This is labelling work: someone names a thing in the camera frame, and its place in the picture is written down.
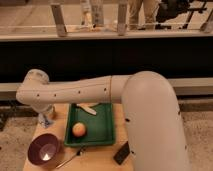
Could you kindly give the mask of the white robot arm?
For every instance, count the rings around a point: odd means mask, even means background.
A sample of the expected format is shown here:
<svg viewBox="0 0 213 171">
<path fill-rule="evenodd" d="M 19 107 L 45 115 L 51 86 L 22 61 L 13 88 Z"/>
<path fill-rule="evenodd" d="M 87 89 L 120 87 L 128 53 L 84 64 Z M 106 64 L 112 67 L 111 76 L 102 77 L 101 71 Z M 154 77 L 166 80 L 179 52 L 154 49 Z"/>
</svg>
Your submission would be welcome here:
<svg viewBox="0 0 213 171">
<path fill-rule="evenodd" d="M 16 99 L 42 114 L 56 103 L 120 103 L 134 171 L 191 171 L 176 93 L 156 72 L 51 83 L 44 71 L 31 69 Z"/>
</svg>

